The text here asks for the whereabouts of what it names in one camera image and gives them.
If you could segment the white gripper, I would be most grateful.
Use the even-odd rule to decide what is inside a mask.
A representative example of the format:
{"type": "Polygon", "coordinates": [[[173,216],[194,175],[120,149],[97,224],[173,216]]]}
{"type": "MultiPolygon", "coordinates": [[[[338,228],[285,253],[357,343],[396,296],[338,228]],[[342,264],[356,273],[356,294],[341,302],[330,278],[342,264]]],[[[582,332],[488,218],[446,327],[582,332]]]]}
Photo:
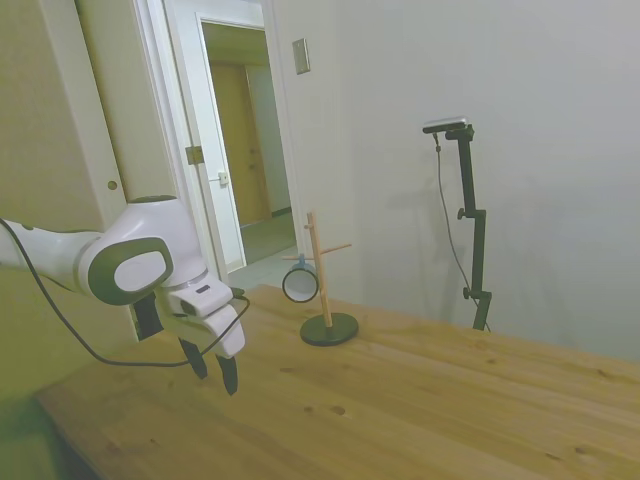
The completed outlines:
{"type": "Polygon", "coordinates": [[[214,343],[212,352],[216,354],[223,384],[229,396],[233,396],[239,386],[237,361],[234,357],[245,346],[246,340],[242,324],[236,319],[238,312],[233,304],[227,304],[212,315],[178,318],[162,311],[161,324],[165,330],[177,336],[186,360],[199,379],[208,376],[208,368],[203,352],[214,343]]]}

